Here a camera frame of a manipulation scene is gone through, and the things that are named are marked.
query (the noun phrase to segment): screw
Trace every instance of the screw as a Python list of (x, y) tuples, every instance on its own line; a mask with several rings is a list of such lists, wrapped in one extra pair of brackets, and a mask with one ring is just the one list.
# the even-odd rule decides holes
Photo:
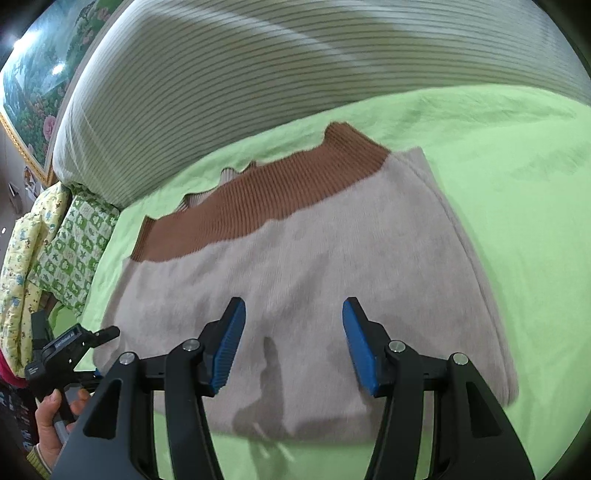
[(135, 360), (135, 353), (125, 352), (119, 357), (119, 363), (122, 365), (129, 365)]
[(194, 350), (197, 350), (200, 346), (201, 344), (199, 343), (199, 340), (197, 340), (196, 338), (190, 338), (189, 340), (185, 340), (185, 342), (183, 343), (183, 350), (186, 350), (187, 352), (193, 352)]
[(466, 365), (468, 363), (468, 357), (463, 353), (454, 353), (453, 361), (458, 365)]
[(388, 344), (388, 348), (390, 348), (390, 350), (392, 350), (394, 353), (401, 353), (404, 352), (406, 345), (404, 344), (404, 342), (401, 342), (400, 340), (392, 340)]

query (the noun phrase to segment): striped pillow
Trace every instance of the striped pillow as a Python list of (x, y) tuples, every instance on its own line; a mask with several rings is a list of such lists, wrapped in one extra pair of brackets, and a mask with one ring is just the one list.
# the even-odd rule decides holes
[(80, 76), (53, 165), (64, 183), (125, 207), (277, 125), (474, 83), (591, 103), (581, 62), (531, 0), (135, 0)]

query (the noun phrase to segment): pink fabric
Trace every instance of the pink fabric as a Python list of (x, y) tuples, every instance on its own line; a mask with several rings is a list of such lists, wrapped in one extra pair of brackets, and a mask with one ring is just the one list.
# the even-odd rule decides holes
[(0, 351), (0, 378), (6, 383), (11, 384), (17, 388), (26, 388), (27, 381), (24, 378), (15, 377), (4, 358), (4, 354)]

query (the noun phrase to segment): sweater sleeve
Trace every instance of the sweater sleeve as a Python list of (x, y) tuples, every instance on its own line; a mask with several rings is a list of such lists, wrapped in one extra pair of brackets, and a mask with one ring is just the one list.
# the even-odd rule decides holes
[(33, 450), (29, 452), (27, 455), (27, 460), (35, 468), (35, 470), (39, 472), (44, 480), (50, 480), (51, 470), (49, 470), (46, 463), (43, 461), (43, 458), (39, 454), (39, 445), (35, 445)]

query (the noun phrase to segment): painting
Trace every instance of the painting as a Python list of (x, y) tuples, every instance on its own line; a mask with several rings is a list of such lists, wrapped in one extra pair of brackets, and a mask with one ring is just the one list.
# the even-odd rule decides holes
[(0, 121), (46, 186), (48, 149), (70, 82), (93, 40), (123, 0), (56, 0), (15, 42), (0, 72)]

